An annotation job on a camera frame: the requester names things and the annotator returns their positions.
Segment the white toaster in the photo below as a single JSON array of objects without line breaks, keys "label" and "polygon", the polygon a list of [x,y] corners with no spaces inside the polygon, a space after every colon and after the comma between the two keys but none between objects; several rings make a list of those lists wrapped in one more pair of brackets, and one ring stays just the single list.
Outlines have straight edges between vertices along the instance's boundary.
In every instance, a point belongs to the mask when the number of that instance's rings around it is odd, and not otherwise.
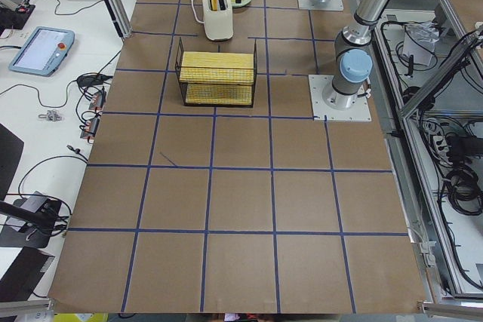
[{"label": "white toaster", "polygon": [[211,10],[211,0],[202,0],[205,34],[211,41],[225,41],[233,37],[232,4],[218,0],[218,11]]}]

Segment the near teach pendant tablet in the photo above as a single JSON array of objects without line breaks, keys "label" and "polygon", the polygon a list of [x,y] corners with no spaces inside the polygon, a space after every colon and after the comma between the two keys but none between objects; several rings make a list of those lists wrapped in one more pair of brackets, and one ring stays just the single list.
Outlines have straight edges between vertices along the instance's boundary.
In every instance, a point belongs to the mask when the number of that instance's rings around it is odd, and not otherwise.
[{"label": "near teach pendant tablet", "polygon": [[8,69],[12,72],[50,76],[59,68],[74,41],[75,33],[71,30],[38,26]]}]

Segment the small metal clamp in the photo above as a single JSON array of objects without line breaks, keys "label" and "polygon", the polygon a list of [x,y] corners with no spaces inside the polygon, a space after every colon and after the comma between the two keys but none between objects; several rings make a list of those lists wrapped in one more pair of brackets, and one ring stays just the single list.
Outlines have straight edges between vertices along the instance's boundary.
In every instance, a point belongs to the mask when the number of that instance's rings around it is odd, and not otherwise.
[{"label": "small metal clamp", "polygon": [[62,121],[63,116],[55,109],[48,109],[45,113],[39,114],[38,119],[41,119],[43,121],[57,122]]}]

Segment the crumpled white bag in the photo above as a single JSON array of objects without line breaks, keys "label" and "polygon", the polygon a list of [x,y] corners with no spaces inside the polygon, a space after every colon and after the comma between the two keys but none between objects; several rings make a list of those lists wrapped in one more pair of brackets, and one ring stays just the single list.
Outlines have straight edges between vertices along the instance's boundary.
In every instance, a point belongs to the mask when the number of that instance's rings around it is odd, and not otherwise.
[{"label": "crumpled white bag", "polygon": [[401,55],[404,60],[413,57],[416,65],[430,66],[435,57],[435,44],[439,40],[439,31],[431,21],[406,23],[405,39]]}]

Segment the black monitor stand base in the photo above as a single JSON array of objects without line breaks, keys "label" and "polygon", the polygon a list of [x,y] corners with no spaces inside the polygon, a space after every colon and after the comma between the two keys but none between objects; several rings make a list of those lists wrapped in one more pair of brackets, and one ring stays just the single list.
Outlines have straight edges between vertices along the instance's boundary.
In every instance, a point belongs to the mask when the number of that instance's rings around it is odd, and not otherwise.
[{"label": "black monitor stand base", "polygon": [[7,219],[1,230],[1,246],[45,248],[55,233],[60,206],[60,201],[40,194],[13,204],[2,201],[1,214]]}]

